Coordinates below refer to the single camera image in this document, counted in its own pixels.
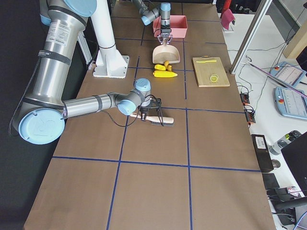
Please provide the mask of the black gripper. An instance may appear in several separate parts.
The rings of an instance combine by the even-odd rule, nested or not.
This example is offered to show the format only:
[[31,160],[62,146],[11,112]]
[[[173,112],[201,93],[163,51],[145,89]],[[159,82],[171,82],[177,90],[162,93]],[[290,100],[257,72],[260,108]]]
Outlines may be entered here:
[[171,33],[171,28],[170,28],[170,20],[169,19],[161,19],[161,24],[160,24],[160,31],[161,33],[157,36],[157,39],[159,43],[162,45],[164,42],[164,38],[168,38],[167,44],[170,44],[173,38],[173,35]]
[[152,109],[153,102],[149,102],[148,105],[141,105],[139,111],[141,113],[141,120],[146,120],[146,116],[149,113],[150,109]]

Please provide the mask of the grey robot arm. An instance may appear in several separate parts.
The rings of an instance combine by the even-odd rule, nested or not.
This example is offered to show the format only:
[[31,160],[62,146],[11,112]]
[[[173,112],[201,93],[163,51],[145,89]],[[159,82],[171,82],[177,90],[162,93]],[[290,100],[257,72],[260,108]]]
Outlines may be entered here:
[[149,9],[144,0],[131,1],[139,11],[141,20],[144,25],[149,25],[155,19],[160,20],[160,34],[157,36],[160,44],[168,45],[172,40],[171,26],[170,26],[170,12],[171,4],[168,2],[159,3],[155,8]]
[[65,120],[116,107],[124,115],[150,104],[149,80],[137,80],[127,94],[110,92],[62,100],[76,43],[92,21],[98,41],[98,77],[124,78],[129,57],[117,50],[105,0],[42,0],[41,22],[49,27],[44,48],[9,126],[33,144],[48,144],[63,132]]

